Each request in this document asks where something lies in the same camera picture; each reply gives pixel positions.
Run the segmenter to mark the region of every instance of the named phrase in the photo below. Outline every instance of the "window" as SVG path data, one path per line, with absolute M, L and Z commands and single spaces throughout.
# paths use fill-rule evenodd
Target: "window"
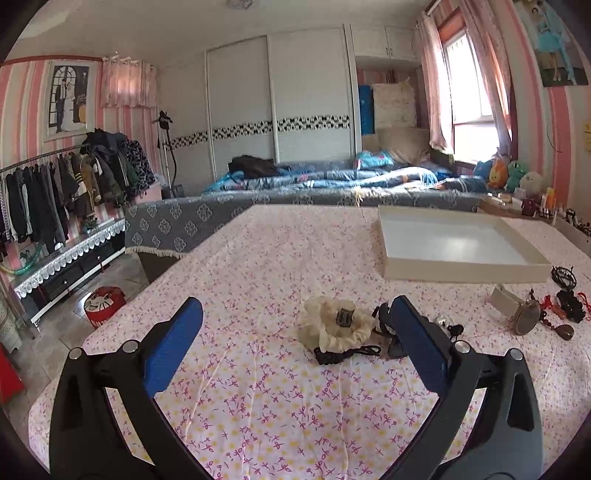
M 499 147 L 480 65 L 465 31 L 444 46 L 452 88 L 454 151 L 458 160 L 488 160 Z

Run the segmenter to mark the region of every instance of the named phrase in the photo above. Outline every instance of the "metal screw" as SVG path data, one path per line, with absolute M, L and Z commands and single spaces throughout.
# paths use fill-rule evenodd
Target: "metal screw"
M 514 360 L 523 360 L 523 353 L 521 353 L 517 348 L 512 348 L 509 354 L 513 357 Z
M 470 351 L 470 345 L 468 345 L 468 343 L 464 342 L 463 340 L 454 343 L 454 347 L 460 353 L 468 353 Z
M 139 348 L 139 343 L 135 340 L 127 340 L 123 344 L 123 351 L 125 353 L 134 353 Z
M 68 355 L 72 360 L 78 360 L 82 356 L 82 348 L 73 348 Z

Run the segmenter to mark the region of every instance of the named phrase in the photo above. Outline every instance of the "green plush toy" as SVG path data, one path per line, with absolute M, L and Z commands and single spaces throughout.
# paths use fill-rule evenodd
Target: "green plush toy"
M 507 170 L 509 171 L 509 179 L 505 184 L 505 191 L 513 193 L 519 186 L 521 179 L 527 174 L 527 168 L 523 163 L 512 161 L 507 166 Z

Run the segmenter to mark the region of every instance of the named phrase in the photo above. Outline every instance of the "curtain rod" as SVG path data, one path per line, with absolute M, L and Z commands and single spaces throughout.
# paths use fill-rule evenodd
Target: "curtain rod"
M 428 7 L 425 9 L 425 13 L 427 15 L 431 15 L 433 13 L 433 10 L 435 10 L 437 8 L 437 6 L 441 3 L 441 0 L 433 0 Z

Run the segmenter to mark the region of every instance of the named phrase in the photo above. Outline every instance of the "blue cabinet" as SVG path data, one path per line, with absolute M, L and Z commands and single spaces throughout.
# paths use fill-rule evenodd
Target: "blue cabinet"
M 373 135 L 374 128 L 374 91 L 369 85 L 359 86 L 359 114 L 361 116 L 361 134 Z

